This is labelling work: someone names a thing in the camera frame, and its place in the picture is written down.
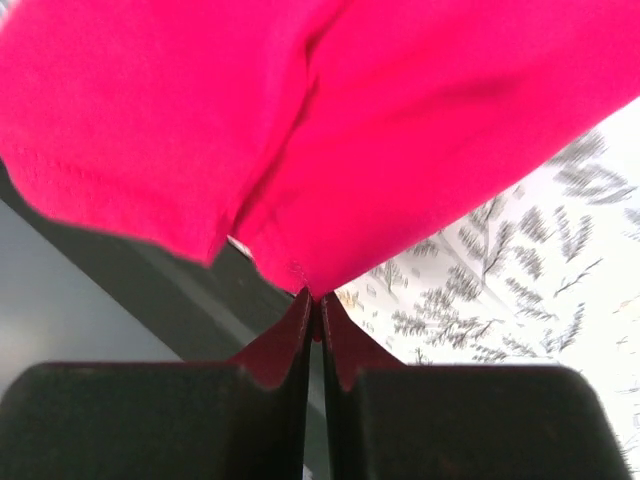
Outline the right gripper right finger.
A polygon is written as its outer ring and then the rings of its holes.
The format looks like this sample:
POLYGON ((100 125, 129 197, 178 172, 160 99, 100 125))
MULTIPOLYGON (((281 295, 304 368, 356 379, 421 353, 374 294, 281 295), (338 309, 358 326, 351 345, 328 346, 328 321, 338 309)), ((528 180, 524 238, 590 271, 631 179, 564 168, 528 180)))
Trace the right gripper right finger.
POLYGON ((600 402, 577 372, 544 365, 398 361, 319 305, 336 479, 626 479, 600 402))

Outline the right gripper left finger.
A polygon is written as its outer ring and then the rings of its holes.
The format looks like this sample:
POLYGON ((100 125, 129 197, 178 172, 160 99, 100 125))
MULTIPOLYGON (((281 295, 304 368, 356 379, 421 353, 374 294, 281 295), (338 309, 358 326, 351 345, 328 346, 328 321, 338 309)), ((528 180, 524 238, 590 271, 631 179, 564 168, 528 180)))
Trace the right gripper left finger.
POLYGON ((313 300, 223 362, 40 363, 1 400, 5 479, 299 479, 313 300))

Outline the bright pink t shirt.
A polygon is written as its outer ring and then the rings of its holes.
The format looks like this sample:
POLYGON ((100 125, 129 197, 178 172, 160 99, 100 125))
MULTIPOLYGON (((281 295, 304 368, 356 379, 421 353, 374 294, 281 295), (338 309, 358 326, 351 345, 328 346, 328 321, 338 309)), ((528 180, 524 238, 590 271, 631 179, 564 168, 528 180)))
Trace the bright pink t shirt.
POLYGON ((639 94, 635 1, 19 1, 1 157, 54 221, 322 296, 639 94))

